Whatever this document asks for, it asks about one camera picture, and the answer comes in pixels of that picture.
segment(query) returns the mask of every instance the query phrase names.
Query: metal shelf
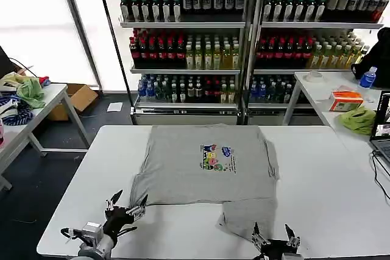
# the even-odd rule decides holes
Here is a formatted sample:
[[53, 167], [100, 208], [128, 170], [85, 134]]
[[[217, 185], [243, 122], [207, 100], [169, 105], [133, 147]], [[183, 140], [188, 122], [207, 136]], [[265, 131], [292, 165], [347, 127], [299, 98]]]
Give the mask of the metal shelf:
[[297, 28], [297, 29], [368, 29], [375, 30], [383, 24], [372, 23], [323, 23], [320, 21], [265, 21], [262, 27]]
[[137, 69], [132, 67], [131, 73], [142, 74], [194, 74], [194, 75], [206, 75], [206, 74], [220, 74], [220, 75], [237, 75], [239, 70], [192, 70], [192, 69]]
[[172, 29], [242, 29], [245, 27], [243, 16], [240, 14], [231, 15], [181, 15], [182, 21], [176, 23], [174, 20], [165, 22], [125, 22], [120, 17], [121, 27], [123, 28], [172, 28]]
[[302, 72], [302, 71], [345, 71], [349, 72], [349, 69], [336, 69], [336, 68], [330, 68], [330, 69], [310, 69], [310, 68], [304, 68], [304, 69], [255, 69], [253, 74], [294, 74], [295, 72]]
[[197, 104], [197, 103], [153, 103], [137, 102], [135, 108], [142, 109], [187, 109], [187, 110], [236, 110], [236, 104]]
[[[259, 104], [259, 103], [249, 103], [248, 109], [250, 110], [285, 110], [287, 109], [288, 104]], [[312, 109], [313, 107], [310, 104], [297, 104], [294, 109]]]

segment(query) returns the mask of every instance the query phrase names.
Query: orange box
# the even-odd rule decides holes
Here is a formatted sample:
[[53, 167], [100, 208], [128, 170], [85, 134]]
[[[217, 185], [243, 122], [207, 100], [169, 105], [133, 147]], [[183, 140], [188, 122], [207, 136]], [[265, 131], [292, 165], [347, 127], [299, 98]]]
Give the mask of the orange box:
[[363, 103], [361, 94], [354, 91], [334, 91], [330, 95], [330, 100], [329, 111], [347, 112], [358, 108]]

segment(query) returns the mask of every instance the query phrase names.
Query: metal pole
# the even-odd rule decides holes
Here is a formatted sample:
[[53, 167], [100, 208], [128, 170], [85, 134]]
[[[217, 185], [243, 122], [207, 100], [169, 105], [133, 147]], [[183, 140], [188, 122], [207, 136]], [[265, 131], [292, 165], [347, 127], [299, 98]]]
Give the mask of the metal pole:
[[[255, 50], [257, 47], [257, 39], [260, 36], [261, 32], [261, 13], [263, 11], [263, 3], [264, 0], [256, 0], [256, 9], [255, 9], [255, 15], [253, 17], [253, 27], [252, 27], [252, 34], [251, 34], [251, 40], [250, 40], [250, 49], [249, 49], [249, 58], [248, 58], [248, 68], [246, 72], [246, 78], [245, 78], [245, 85], [243, 87], [243, 98], [244, 98], [244, 106], [248, 108], [249, 104], [249, 85], [250, 85], [250, 78], [253, 76], [254, 73], [254, 63], [255, 63]], [[248, 117], [244, 117], [244, 125], [248, 123]]]
[[[126, 90], [127, 90], [127, 95], [129, 97], [129, 100], [130, 100], [130, 106], [133, 108], [134, 107], [134, 103], [133, 103], [133, 100], [132, 100], [132, 96], [131, 96], [131, 92], [130, 92], [130, 88], [129, 88], [129, 83], [127, 82], [126, 73], [125, 73], [124, 68], [123, 68], [123, 62], [122, 62], [122, 58], [121, 58], [121, 53], [119, 52], [118, 43], [116, 42], [114, 28], [112, 26], [112, 22], [111, 22], [111, 18], [110, 18], [110, 12], [108, 11], [108, 7], [107, 7], [107, 1], [106, 0], [102, 0], [102, 2], [103, 2], [103, 6], [104, 6], [105, 15], [107, 17], [108, 26], [110, 27], [112, 40], [114, 42], [116, 56], [118, 57], [119, 65], [121, 67], [124, 84], [125, 84]], [[135, 119], [135, 117], [133, 115], [130, 115], [130, 118], [131, 118], [131, 120], [133, 122], [133, 125], [137, 125], [137, 120]]]
[[90, 68], [92, 70], [93, 76], [96, 79], [97, 84], [99, 85], [99, 91], [103, 90], [102, 83], [100, 81], [98, 70], [96, 69], [96, 65], [92, 56], [92, 52], [90, 49], [90, 45], [87, 39], [87, 35], [85, 33], [85, 28], [83, 22], [80, 17], [79, 9], [77, 8], [77, 4], [75, 0], [66, 0], [69, 10], [72, 14], [74, 24], [76, 26], [77, 34], [79, 35], [81, 45], [83, 46], [85, 55], [87, 56], [88, 63], [90, 64]]

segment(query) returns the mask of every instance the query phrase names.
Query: clothes pile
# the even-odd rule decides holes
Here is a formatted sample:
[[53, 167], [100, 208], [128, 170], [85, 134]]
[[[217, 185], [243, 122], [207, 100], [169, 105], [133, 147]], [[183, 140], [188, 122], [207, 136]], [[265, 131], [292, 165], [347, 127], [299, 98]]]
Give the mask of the clothes pile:
[[5, 125], [27, 124], [33, 118], [31, 109], [45, 106], [38, 78], [8, 73], [0, 79], [0, 94], [0, 118]]

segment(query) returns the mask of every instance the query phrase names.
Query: green cloth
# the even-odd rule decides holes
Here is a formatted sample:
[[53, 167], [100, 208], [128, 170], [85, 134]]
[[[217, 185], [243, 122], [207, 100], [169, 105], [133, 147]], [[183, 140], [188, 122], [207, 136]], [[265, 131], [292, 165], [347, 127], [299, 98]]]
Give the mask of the green cloth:
[[43, 91], [39, 79], [30, 78], [24, 80], [18, 87], [16, 94], [33, 109], [43, 108], [46, 105], [42, 101]]
[[370, 135], [376, 112], [361, 106], [338, 116], [342, 125], [357, 134]]

